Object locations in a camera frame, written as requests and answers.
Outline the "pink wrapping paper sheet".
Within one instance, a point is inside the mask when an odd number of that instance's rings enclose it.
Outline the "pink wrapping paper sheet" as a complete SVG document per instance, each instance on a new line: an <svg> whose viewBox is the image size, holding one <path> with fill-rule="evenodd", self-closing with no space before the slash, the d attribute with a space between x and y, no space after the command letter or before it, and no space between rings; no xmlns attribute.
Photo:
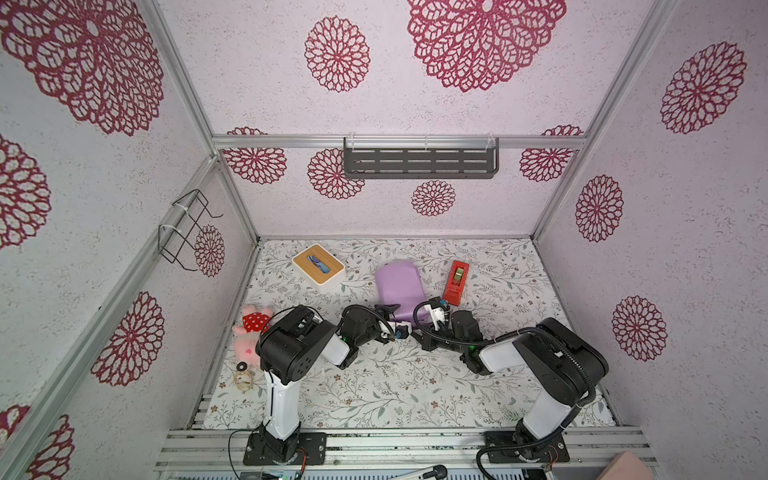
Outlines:
<svg viewBox="0 0 768 480"><path fill-rule="evenodd" d="M414 309L427 299L418 268L410 261L399 260L380 266L374 276L380 303L398 305L392 319L412 322Z"/></svg>

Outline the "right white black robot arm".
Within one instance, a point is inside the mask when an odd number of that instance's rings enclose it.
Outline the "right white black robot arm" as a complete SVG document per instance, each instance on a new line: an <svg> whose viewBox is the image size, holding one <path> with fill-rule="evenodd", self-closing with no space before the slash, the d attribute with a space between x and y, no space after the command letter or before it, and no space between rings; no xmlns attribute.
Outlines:
<svg viewBox="0 0 768 480"><path fill-rule="evenodd" d="M459 352L474 374L522 366L530 370L541 390L515 427L519 445L552 442L596 399L597 385L609 373L605 357L554 318L486 340L470 311L451 313L440 300L431 299L414 308L412 327L430 348Z"/></svg>

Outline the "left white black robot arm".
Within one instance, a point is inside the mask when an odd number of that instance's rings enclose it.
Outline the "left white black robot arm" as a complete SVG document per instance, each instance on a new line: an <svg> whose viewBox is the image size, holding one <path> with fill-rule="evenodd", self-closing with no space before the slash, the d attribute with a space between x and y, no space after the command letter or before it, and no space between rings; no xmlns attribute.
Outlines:
<svg viewBox="0 0 768 480"><path fill-rule="evenodd" d="M264 436L278 446L298 435L300 382L319 358L348 368L358 357L360 347L376 341L397 339L397 304L377 304L372 308L353 304L342 310L335 324L315 308L297 305L286 309L257 344L260 369L269 389L262 422Z"/></svg>

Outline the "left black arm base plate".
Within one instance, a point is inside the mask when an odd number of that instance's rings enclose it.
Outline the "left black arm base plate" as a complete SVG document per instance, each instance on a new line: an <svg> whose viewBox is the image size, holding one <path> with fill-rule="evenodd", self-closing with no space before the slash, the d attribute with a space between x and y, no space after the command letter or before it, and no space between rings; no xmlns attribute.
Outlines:
<svg viewBox="0 0 768 480"><path fill-rule="evenodd" d="M243 457L245 466L315 466L325 463L328 436L323 432L295 432L279 440L266 431L252 433Z"/></svg>

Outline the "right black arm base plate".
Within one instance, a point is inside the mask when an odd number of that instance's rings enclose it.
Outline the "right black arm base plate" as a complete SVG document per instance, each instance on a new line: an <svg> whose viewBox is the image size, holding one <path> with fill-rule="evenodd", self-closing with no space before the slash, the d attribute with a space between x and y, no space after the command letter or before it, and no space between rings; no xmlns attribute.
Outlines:
<svg viewBox="0 0 768 480"><path fill-rule="evenodd" d="M517 431L488 431L484 433L485 447L492 464L502 463L566 463L570 454L563 435L550 434L534 439Z"/></svg>

